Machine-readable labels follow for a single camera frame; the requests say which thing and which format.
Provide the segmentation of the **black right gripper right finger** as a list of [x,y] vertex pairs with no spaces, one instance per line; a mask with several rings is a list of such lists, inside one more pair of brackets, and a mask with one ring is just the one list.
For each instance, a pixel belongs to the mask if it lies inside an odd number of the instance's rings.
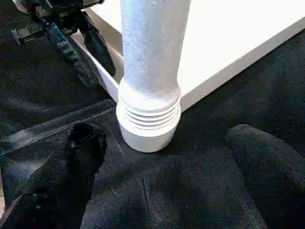
[[261,216],[271,229],[305,227],[305,159],[280,138],[250,125],[226,141]]

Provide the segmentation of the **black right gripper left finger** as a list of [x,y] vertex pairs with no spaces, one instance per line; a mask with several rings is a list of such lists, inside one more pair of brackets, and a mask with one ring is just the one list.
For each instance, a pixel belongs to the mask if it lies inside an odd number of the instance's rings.
[[104,163],[107,135],[95,124],[77,123],[54,152],[19,187],[0,218],[2,229],[79,229]]

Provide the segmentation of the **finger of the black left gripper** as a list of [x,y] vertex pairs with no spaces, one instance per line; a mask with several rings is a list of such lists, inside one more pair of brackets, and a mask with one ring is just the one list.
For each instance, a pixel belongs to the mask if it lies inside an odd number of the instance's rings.
[[80,15],[80,32],[84,37],[84,44],[91,55],[111,76],[114,76],[116,74],[116,68],[106,41],[93,25],[87,14]]
[[90,87],[98,84],[96,74],[71,37],[64,36],[55,23],[45,24],[45,35],[60,57],[76,71],[84,85]]

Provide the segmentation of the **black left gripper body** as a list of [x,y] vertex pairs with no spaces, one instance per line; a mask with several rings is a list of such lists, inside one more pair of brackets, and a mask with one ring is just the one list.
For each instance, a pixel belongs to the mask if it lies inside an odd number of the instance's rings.
[[32,22],[15,28],[12,35],[17,43],[25,43],[46,34],[45,27],[54,23],[65,35],[78,30],[77,18],[83,9],[102,4],[102,0],[15,0],[17,9],[31,17]]

